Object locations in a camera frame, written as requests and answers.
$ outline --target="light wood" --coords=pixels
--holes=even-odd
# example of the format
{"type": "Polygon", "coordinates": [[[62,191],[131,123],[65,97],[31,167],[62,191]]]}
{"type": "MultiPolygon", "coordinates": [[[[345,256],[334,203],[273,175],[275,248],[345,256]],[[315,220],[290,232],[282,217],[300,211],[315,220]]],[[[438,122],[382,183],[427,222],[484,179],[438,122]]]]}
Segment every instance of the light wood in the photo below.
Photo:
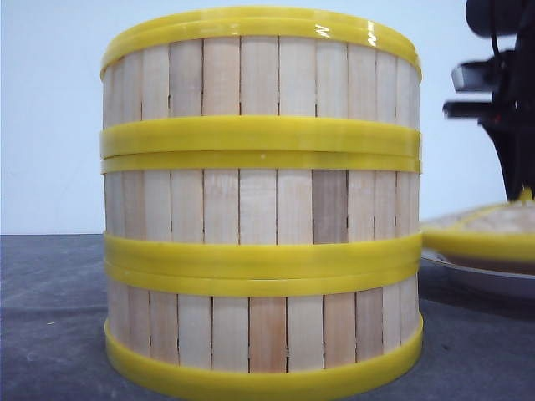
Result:
{"type": "Polygon", "coordinates": [[[171,117],[201,115],[202,39],[172,43],[169,59],[171,117]]]}
{"type": "MultiPolygon", "coordinates": [[[[170,116],[202,114],[202,40],[170,45],[170,116]]],[[[171,227],[176,242],[204,241],[202,170],[171,172],[171,227]]],[[[180,364],[211,367],[211,297],[178,295],[180,364]]]]}
{"type": "Polygon", "coordinates": [[[316,42],[316,89],[318,117],[348,118],[348,46],[316,42]]]}
{"type": "MultiPolygon", "coordinates": [[[[315,116],[316,43],[308,38],[279,39],[280,115],[315,116]]],[[[312,172],[279,170],[278,244],[313,242],[312,172]]],[[[323,297],[288,297],[288,371],[324,365],[323,297]]]]}
{"type": "Polygon", "coordinates": [[[114,65],[110,65],[104,73],[102,80],[102,128],[106,129],[110,126],[110,121],[113,119],[112,113],[112,101],[114,93],[114,65]]]}
{"type": "Polygon", "coordinates": [[[240,113],[240,39],[204,40],[203,115],[240,113]]]}
{"type": "Polygon", "coordinates": [[[400,284],[383,287],[383,351],[393,351],[401,345],[400,284]]]}
{"type": "Polygon", "coordinates": [[[108,319],[110,332],[120,343],[130,343],[128,286],[108,277],[108,319]]]}
{"type": "MultiPolygon", "coordinates": [[[[395,122],[418,129],[418,76],[415,69],[397,58],[395,122]]],[[[396,174],[396,236],[418,231],[419,183],[417,173],[398,171],[396,174]]],[[[399,287],[400,340],[406,341],[418,325],[418,280],[414,275],[397,284],[399,287]]]]}
{"type": "MultiPolygon", "coordinates": [[[[169,115],[169,47],[143,51],[142,118],[169,115]]],[[[171,173],[147,170],[145,179],[145,227],[147,241],[171,241],[171,173]]],[[[176,294],[150,291],[150,355],[178,363],[176,294]]]]}
{"type": "MultiPolygon", "coordinates": [[[[240,39],[204,41],[203,115],[239,114],[240,39]]],[[[205,170],[205,242],[238,242],[238,171],[205,170]]],[[[213,298],[214,369],[247,370],[247,298],[213,298]]]]}
{"type": "MultiPolygon", "coordinates": [[[[133,58],[129,65],[129,74],[137,76],[140,71],[138,58],[133,58]]],[[[138,108],[139,100],[143,102],[141,81],[145,80],[143,71],[138,81],[127,82],[123,78],[125,88],[123,92],[123,120],[135,121],[134,118],[144,118],[138,108]]],[[[145,223],[145,180],[143,171],[126,171],[123,173],[123,188],[125,192],[125,236],[138,240],[146,239],[145,223]]],[[[128,288],[129,320],[130,320],[130,349],[145,356],[150,355],[150,309],[149,292],[144,288],[128,288]]]]}
{"type": "Polygon", "coordinates": [[[396,66],[396,56],[377,52],[377,120],[381,123],[395,123],[396,66]]]}
{"type": "MultiPolygon", "coordinates": [[[[147,241],[171,241],[171,181],[168,170],[145,171],[147,241]]],[[[176,294],[150,291],[150,355],[178,363],[176,294]]]]}
{"type": "Polygon", "coordinates": [[[154,359],[178,364],[178,316],[176,294],[149,292],[150,355],[154,359]]]}
{"type": "MultiPolygon", "coordinates": [[[[125,235],[123,173],[104,175],[106,194],[106,231],[113,236],[125,235]]],[[[121,343],[129,343],[128,287],[108,277],[108,319],[110,332],[121,343]]]]}
{"type": "MultiPolygon", "coordinates": [[[[318,41],[317,116],[349,117],[348,48],[345,43],[318,41]]],[[[346,170],[313,172],[313,240],[316,244],[347,242],[348,186],[346,170]]],[[[354,293],[324,297],[324,366],[354,362],[354,293]]]]}
{"type": "Polygon", "coordinates": [[[130,322],[130,349],[148,357],[150,355],[149,292],[144,288],[128,287],[130,322]]]}
{"type": "Polygon", "coordinates": [[[210,369],[211,298],[181,294],[178,311],[180,364],[210,369]]]}
{"type": "MultiPolygon", "coordinates": [[[[238,243],[238,176],[236,170],[205,175],[205,242],[238,243]]],[[[216,370],[246,372],[248,300],[213,298],[213,361],[216,370]]]]}
{"type": "MultiPolygon", "coordinates": [[[[278,38],[242,38],[240,100],[242,114],[278,113],[278,38]]],[[[242,244],[277,243],[276,193],[275,170],[241,170],[242,244]]],[[[286,334],[279,335],[278,332],[286,326],[285,299],[251,298],[249,306],[251,371],[286,371],[286,334]]]]}
{"type": "Polygon", "coordinates": [[[123,122],[141,121],[143,51],[127,54],[124,63],[123,122]]]}
{"type": "Polygon", "coordinates": [[[377,52],[373,48],[348,45],[349,117],[377,120],[377,52]]]}
{"type": "Polygon", "coordinates": [[[107,115],[106,127],[124,122],[123,104],[125,102],[124,97],[124,84],[123,77],[125,75],[125,62],[119,61],[116,63],[111,71],[113,76],[111,78],[112,93],[110,95],[110,108],[107,115]]]}
{"type": "Polygon", "coordinates": [[[348,241],[348,187],[346,170],[313,172],[314,243],[348,241]]]}
{"type": "MultiPolygon", "coordinates": [[[[383,123],[394,124],[396,122],[397,103],[397,58],[385,52],[377,52],[377,120],[383,123]]],[[[396,173],[394,171],[375,172],[375,199],[374,199],[374,238],[375,240],[390,239],[395,237],[396,217],[400,218],[403,226],[406,221],[403,211],[396,216],[396,173]]],[[[394,283],[382,289],[376,289],[376,304],[382,301],[382,351],[389,352],[400,345],[400,287],[394,283]]],[[[371,358],[374,354],[364,353],[364,357],[371,358]]]]}
{"type": "MultiPolygon", "coordinates": [[[[125,171],[125,236],[145,239],[145,191],[143,171],[125,171]]],[[[149,292],[143,288],[128,288],[130,349],[148,356],[150,353],[149,292]]]]}
{"type": "Polygon", "coordinates": [[[325,368],[355,362],[354,292],[325,296],[325,368]]]}
{"type": "MultiPolygon", "coordinates": [[[[110,67],[104,76],[104,128],[124,121],[124,85],[126,61],[110,67]]],[[[123,173],[104,175],[106,230],[114,236],[125,235],[123,173]]],[[[128,286],[108,278],[108,305],[111,333],[123,344],[130,342],[128,286]]]]}
{"type": "Polygon", "coordinates": [[[415,310],[416,275],[406,278],[400,283],[400,310],[401,310],[401,343],[407,341],[417,326],[417,310],[415,310]]]}
{"type": "Polygon", "coordinates": [[[383,288],[356,294],[357,361],[362,362],[383,353],[383,288]]]}
{"type": "MultiPolygon", "coordinates": [[[[241,171],[241,244],[277,242],[276,194],[275,171],[241,171]]],[[[253,297],[249,302],[251,372],[285,372],[286,299],[253,297]]]]}
{"type": "Polygon", "coordinates": [[[142,119],[169,115],[169,46],[143,50],[142,119]]]}
{"type": "Polygon", "coordinates": [[[250,365],[251,373],[286,371],[286,298],[250,298],[250,365]]]}

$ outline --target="gray table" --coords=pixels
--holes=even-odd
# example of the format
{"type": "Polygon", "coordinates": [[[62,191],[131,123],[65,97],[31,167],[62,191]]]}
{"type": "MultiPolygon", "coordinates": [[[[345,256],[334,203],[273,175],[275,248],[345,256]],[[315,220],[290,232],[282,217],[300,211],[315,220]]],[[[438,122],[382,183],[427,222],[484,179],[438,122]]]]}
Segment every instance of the gray table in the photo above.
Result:
{"type": "MultiPolygon", "coordinates": [[[[104,354],[102,237],[2,236],[2,399],[167,400],[122,378],[104,354]]],[[[348,399],[534,400],[535,305],[452,287],[420,272],[420,361],[348,399]]]]}

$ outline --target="wooden barrel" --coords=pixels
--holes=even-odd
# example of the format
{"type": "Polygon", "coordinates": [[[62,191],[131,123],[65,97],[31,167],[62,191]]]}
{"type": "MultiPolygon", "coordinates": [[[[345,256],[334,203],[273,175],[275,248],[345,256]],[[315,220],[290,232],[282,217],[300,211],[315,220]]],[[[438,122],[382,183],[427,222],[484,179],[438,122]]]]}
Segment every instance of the wooden barrel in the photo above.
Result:
{"type": "Polygon", "coordinates": [[[412,366],[406,38],[325,11],[214,8],[125,31],[101,76],[117,370],[189,399],[331,399],[412,366]]]}

